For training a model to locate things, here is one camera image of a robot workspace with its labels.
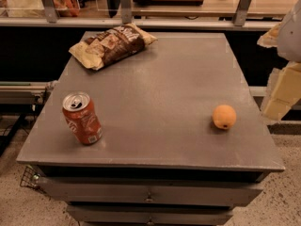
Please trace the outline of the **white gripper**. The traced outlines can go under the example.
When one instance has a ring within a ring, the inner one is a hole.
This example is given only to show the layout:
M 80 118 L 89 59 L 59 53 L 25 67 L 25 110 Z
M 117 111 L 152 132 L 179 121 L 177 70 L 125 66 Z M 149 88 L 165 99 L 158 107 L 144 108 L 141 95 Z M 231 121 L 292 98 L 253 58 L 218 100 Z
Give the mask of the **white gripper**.
M 266 95 L 261 103 L 262 115 L 280 121 L 301 100 L 301 8 L 293 8 L 257 41 L 261 47 L 277 47 L 280 57 L 289 61 L 283 69 L 270 73 Z

